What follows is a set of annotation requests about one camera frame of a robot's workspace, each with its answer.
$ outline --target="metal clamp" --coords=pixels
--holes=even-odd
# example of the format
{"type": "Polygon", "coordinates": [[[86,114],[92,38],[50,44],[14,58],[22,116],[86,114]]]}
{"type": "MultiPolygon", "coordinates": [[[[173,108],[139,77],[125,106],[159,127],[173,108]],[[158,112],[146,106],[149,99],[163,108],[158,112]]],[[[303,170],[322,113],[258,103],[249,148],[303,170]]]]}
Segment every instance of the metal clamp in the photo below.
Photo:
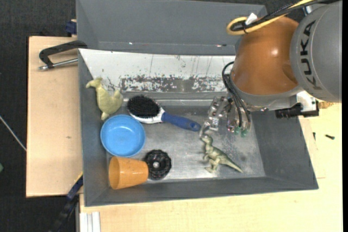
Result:
{"type": "Polygon", "coordinates": [[[78,61],[77,58],[58,62],[58,63],[52,63],[52,61],[49,59],[50,55],[61,53],[61,52],[66,52],[66,51],[69,51],[69,50],[75,49],[75,48],[87,48],[87,45],[82,41],[73,41],[73,42],[69,42],[69,43],[64,43],[62,45],[43,49],[39,54],[39,58],[46,65],[38,67],[38,69],[39,70],[47,70],[47,69],[52,69],[52,68],[55,68],[58,66],[77,62],[78,61]]]}

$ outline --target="gray metal tray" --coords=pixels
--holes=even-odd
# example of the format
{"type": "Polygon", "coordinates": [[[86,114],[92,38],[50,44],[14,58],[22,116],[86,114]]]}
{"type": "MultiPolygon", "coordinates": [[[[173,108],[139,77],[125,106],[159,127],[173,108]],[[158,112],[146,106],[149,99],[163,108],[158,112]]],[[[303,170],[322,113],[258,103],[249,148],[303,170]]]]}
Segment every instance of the gray metal tray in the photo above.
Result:
{"type": "MultiPolygon", "coordinates": [[[[95,90],[85,88],[91,79],[79,54],[86,206],[318,188],[299,122],[277,119],[273,112],[266,112],[252,114],[252,129],[246,138],[228,133],[223,125],[214,137],[214,145],[240,165],[244,173],[219,166],[215,174],[210,174],[204,169],[207,166],[203,161],[204,144],[198,133],[167,123],[144,124],[146,143],[135,158],[142,159],[147,151],[162,149],[172,158],[172,170],[161,181],[149,180],[133,188],[112,190],[108,183],[111,156],[100,141],[101,112],[96,105],[95,90]]],[[[207,116],[209,103],[207,100],[161,101],[168,112],[200,123],[207,116]]],[[[123,106],[117,113],[127,112],[123,106]]]]}
{"type": "MultiPolygon", "coordinates": [[[[194,55],[235,54],[239,38],[226,35],[226,23],[251,11],[265,13],[264,7],[257,5],[166,0],[77,0],[77,10],[78,37],[89,48],[194,55]]],[[[101,112],[95,90],[85,88],[95,77],[80,53],[78,59],[86,206],[318,188],[300,123],[297,119],[280,120],[273,112],[265,112],[252,114],[252,129],[246,138],[228,133],[223,124],[214,136],[213,144],[240,165],[244,173],[226,166],[219,166],[214,174],[207,172],[204,143],[198,133],[167,123],[144,125],[146,143],[135,158],[142,159],[147,151],[162,149],[172,159],[170,173],[160,181],[111,189],[110,155],[100,141],[101,112]]],[[[190,98],[180,98],[175,93],[146,95],[159,98],[166,111],[200,123],[207,117],[213,99],[211,93],[187,95],[190,98]]],[[[117,113],[127,113],[125,106],[117,113]]]]}

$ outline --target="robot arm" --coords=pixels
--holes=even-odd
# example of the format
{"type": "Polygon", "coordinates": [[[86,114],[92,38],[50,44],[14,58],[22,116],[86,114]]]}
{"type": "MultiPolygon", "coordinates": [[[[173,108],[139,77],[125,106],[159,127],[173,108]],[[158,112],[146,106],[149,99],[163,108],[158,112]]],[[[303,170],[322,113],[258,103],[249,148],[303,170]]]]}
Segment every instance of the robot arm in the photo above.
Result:
{"type": "MultiPolygon", "coordinates": [[[[276,110],[279,117],[290,111],[311,115],[317,110],[316,99],[341,102],[343,1],[320,5],[299,24],[284,16],[316,1],[325,0],[303,0],[281,8],[286,13],[270,14],[269,21],[262,18],[246,25],[246,18],[239,18],[228,25],[229,34],[243,37],[227,88],[233,87],[248,111],[276,110]]],[[[234,119],[236,125],[243,120],[234,119]]]]}

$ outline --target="white plastic piece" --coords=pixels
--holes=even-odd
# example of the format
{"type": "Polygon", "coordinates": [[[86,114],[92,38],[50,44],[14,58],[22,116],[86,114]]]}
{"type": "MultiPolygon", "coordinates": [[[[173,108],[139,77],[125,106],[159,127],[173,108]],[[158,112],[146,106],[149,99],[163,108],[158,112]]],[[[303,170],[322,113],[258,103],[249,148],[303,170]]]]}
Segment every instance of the white plastic piece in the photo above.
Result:
{"type": "Polygon", "coordinates": [[[80,232],[101,232],[100,213],[80,213],[80,232]]]}
{"type": "Polygon", "coordinates": [[[93,232],[101,232],[99,212],[92,213],[92,223],[93,223],[93,232]]]}
{"type": "Polygon", "coordinates": [[[87,214],[87,231],[93,232],[92,214],[87,214]]]}
{"type": "Polygon", "coordinates": [[[80,232],[88,232],[87,213],[80,213],[80,232]]]}
{"type": "Polygon", "coordinates": [[[257,20],[257,15],[255,15],[253,12],[250,14],[250,16],[246,19],[245,24],[248,25],[252,22],[257,20]]]}

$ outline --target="toy figure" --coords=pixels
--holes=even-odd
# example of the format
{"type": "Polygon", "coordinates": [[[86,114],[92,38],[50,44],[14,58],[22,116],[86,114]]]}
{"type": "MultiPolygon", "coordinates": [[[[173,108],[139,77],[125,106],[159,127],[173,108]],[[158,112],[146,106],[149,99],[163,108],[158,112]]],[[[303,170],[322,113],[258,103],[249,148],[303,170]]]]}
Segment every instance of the toy figure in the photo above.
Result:
{"type": "Polygon", "coordinates": [[[101,119],[104,121],[111,114],[118,111],[123,102],[123,96],[119,90],[116,90],[111,96],[107,90],[102,86],[102,78],[96,78],[86,84],[86,88],[94,87],[97,93],[97,104],[99,109],[103,112],[101,119]]]}
{"type": "Polygon", "coordinates": [[[206,154],[204,156],[204,160],[209,159],[209,163],[211,167],[206,167],[206,170],[210,173],[216,171],[219,164],[227,165],[240,173],[243,173],[242,169],[238,165],[236,165],[223,151],[214,147],[213,139],[209,135],[203,135],[201,140],[206,143],[206,154]]]}

